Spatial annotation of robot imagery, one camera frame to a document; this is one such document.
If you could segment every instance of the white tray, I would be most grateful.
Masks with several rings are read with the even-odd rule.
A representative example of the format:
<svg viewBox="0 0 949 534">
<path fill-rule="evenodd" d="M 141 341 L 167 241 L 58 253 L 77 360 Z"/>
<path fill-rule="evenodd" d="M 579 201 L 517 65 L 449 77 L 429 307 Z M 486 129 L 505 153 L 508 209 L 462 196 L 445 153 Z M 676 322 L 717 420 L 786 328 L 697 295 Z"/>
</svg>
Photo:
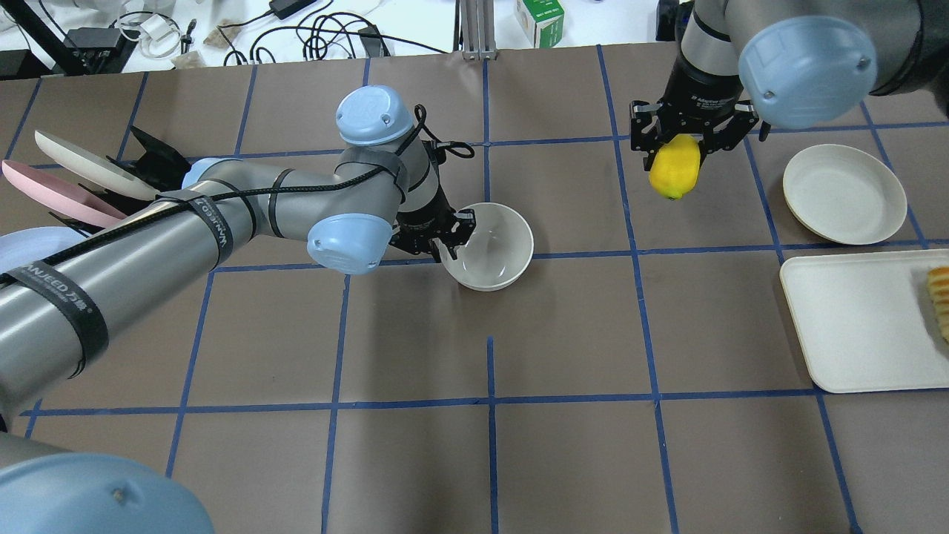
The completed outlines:
<svg viewBox="0 0 949 534">
<path fill-rule="evenodd" d="M 926 273 L 949 250 L 794 257 L 781 267 L 814 383 L 833 393 L 949 387 Z"/>
</svg>

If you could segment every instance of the brown table surface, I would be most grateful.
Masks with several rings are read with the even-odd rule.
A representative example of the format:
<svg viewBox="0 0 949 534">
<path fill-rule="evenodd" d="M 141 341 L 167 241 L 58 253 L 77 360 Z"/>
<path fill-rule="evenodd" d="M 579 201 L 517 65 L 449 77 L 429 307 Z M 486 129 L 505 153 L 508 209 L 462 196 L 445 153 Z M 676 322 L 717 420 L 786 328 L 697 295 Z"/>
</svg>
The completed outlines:
<svg viewBox="0 0 949 534">
<path fill-rule="evenodd" d="M 536 239 L 528 271 L 493 294 L 430 259 L 390 253 L 350 278 L 303 243 L 255 239 L 14 432 L 167 473 L 222 534 L 946 532 L 949 392 L 815 389 L 777 273 L 788 257 L 949 244 L 949 123 L 928 93 L 871 98 L 715 154 L 673 203 L 629 150 L 627 106 L 659 98 L 674 55 L 0 84 L 0 150 L 73 181 L 34 129 L 134 160 L 134 124 L 191 158 L 325 171 L 344 148 L 339 101 L 389 85 L 440 138 L 475 144 L 443 168 L 452 203 L 508 204 Z M 793 218 L 782 171 L 818 143 L 891 164 L 910 212 L 890 241 L 833 245 Z M 6 181 L 0 213 L 0 234 L 56 223 Z"/>
</svg>

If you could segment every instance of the yellow lemon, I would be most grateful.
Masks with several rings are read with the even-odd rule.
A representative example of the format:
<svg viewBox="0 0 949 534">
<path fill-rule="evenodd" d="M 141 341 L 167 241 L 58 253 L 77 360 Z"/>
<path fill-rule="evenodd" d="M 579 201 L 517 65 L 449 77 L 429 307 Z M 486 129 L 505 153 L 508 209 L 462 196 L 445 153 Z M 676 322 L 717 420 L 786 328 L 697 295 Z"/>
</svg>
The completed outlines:
<svg viewBox="0 0 949 534">
<path fill-rule="evenodd" d="M 649 183 L 667 199 L 681 199 L 696 186 L 700 161 L 695 138 L 678 134 L 656 154 L 649 171 Z"/>
</svg>

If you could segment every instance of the robotic arm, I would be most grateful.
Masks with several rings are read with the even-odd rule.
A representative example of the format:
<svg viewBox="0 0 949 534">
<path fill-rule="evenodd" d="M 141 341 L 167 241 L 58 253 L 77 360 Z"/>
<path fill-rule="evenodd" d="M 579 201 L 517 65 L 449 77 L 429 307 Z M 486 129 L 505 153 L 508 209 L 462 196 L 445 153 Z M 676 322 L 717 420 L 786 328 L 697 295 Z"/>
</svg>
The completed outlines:
<svg viewBox="0 0 949 534">
<path fill-rule="evenodd" d="M 731 150 L 764 121 L 806 128 L 867 94 L 920 88 L 949 100 L 949 7 L 940 0 L 696 0 L 665 92 L 630 105 L 632 149 L 649 170 L 680 134 L 701 158 Z M 739 100 L 742 91 L 750 100 Z"/>
<path fill-rule="evenodd" d="M 351 275 L 375 269 L 390 242 L 438 259 L 438 239 L 454 255 L 475 228 L 474 213 L 456 212 L 439 183 L 438 164 L 458 144 L 420 139 L 423 108 L 415 125 L 384 86 L 354 91 L 336 117 L 349 148 L 333 174 L 202 160 L 184 189 L 0 278 L 0 422 L 254 236 L 305 241 L 319 263 Z"/>
</svg>

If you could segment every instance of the light blue joint cap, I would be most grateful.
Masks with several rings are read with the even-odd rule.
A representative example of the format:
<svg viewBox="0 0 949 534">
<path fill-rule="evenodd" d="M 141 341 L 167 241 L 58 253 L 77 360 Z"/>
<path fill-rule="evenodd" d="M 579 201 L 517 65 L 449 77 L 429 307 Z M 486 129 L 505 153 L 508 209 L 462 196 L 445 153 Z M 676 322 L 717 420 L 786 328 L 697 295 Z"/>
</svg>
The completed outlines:
<svg viewBox="0 0 949 534">
<path fill-rule="evenodd" d="M 392 238 L 392 225 L 365 213 L 323 219 L 307 234 L 307 252 L 317 263 L 346 275 L 365 275 L 379 266 Z"/>
<path fill-rule="evenodd" d="M 0 469 L 0 510 L 0 530 L 17 534 L 214 534 L 184 486 L 107 454 L 52 454 Z"/>
<path fill-rule="evenodd" d="M 185 187 L 196 184 L 198 180 L 201 180 L 201 176 L 216 164 L 230 161 L 239 162 L 240 160 L 237 158 L 204 158 L 203 160 L 192 163 L 191 170 L 188 171 L 188 173 L 184 175 L 184 179 L 181 180 L 181 188 L 184 189 Z"/>
<path fill-rule="evenodd" d="M 340 137 L 357 146 L 388 143 L 414 125 L 399 93 L 387 86 L 360 87 L 349 93 L 336 110 Z"/>
<path fill-rule="evenodd" d="M 807 128 L 857 105 L 877 80 L 877 51 L 863 30 L 802 16 L 758 32 L 738 57 L 738 76 L 764 121 Z"/>
</svg>

